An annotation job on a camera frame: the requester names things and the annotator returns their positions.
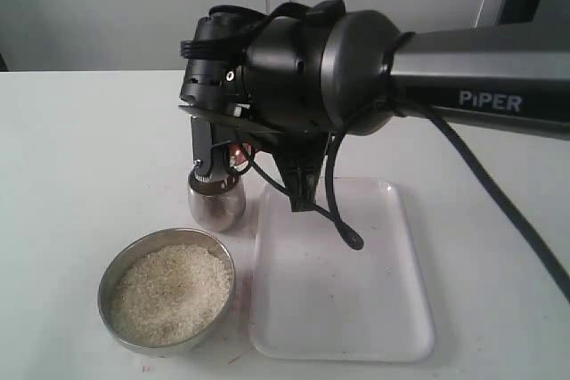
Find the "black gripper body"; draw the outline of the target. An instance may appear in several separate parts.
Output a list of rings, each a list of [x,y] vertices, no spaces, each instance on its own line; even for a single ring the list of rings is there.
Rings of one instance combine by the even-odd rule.
[[[288,168],[301,166],[314,168],[321,174],[323,161],[328,148],[330,135],[328,133],[284,133],[269,130],[266,127],[246,122],[241,127],[236,125],[215,124],[212,125],[213,134],[213,171],[223,171],[231,176],[244,175],[253,168],[253,162],[257,153],[268,153],[281,177],[284,192],[289,192],[284,185],[284,173]],[[248,157],[248,163],[239,169],[230,167],[228,147],[231,143],[249,144],[252,155]]]

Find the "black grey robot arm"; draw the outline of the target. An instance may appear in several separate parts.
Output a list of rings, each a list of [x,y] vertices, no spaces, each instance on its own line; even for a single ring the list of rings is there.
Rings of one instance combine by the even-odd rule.
[[[445,119],[565,139],[569,34],[531,23],[404,33],[381,12],[341,0],[265,14],[218,5],[180,53],[194,173],[219,182],[228,147],[272,154],[292,208],[314,199],[328,139],[376,132],[426,104]]]

